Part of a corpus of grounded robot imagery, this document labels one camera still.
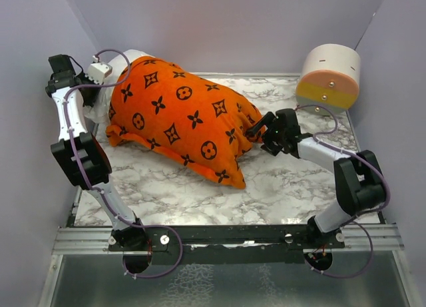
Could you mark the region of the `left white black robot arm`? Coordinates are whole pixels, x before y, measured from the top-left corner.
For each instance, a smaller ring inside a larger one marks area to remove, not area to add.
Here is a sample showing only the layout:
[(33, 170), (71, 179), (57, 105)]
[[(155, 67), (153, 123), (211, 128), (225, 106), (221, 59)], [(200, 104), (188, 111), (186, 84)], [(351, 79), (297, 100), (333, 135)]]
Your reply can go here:
[(149, 239), (142, 222), (114, 187), (107, 155), (84, 121), (84, 106), (95, 101), (112, 67), (97, 55), (80, 73), (69, 55), (54, 55), (48, 62), (52, 74), (45, 90), (55, 103), (59, 120), (58, 141), (51, 145), (55, 160), (70, 183), (87, 191), (107, 213), (112, 223), (109, 245), (122, 251), (144, 250)]

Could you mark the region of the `orange patterned fleece pillowcase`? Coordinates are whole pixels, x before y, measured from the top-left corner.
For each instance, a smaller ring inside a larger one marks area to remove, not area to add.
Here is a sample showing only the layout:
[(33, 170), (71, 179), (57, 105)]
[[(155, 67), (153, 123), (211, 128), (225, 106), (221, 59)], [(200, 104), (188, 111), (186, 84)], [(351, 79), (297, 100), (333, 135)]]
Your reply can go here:
[(262, 118), (245, 96), (149, 56), (134, 60), (118, 81), (106, 128), (111, 146), (139, 143), (208, 180), (245, 188), (238, 157), (261, 141), (245, 132)]

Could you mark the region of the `white pillow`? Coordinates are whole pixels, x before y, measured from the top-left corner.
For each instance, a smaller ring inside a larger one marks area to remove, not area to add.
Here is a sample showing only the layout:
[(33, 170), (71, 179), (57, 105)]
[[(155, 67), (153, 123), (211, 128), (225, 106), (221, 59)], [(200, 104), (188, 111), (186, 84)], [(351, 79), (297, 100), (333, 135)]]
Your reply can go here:
[[(135, 49), (129, 49), (125, 51), (124, 55), (127, 57), (130, 63), (140, 57), (152, 57), (152, 55)], [(127, 67), (125, 58), (119, 54), (117, 54), (113, 59), (111, 59), (108, 64), (112, 67), (112, 73), (105, 79), (105, 85), (116, 83), (124, 69)], [(93, 121), (94, 123), (108, 123), (108, 112), (113, 91), (114, 87), (101, 88), (94, 105), (92, 107), (85, 106), (83, 108), (84, 116), (87, 119)]]

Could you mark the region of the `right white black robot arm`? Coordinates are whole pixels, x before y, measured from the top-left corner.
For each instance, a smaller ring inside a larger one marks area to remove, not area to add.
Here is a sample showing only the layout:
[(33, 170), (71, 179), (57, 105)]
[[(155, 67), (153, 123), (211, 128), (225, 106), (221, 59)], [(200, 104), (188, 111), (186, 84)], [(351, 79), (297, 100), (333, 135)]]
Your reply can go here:
[(389, 185), (373, 152), (355, 153), (321, 141), (317, 134), (303, 133), (293, 109), (266, 113), (245, 134), (260, 138), (261, 148), (273, 156), (289, 154), (333, 173), (336, 200), (307, 223), (306, 240), (314, 248), (322, 247), (331, 233), (358, 217), (389, 204)]

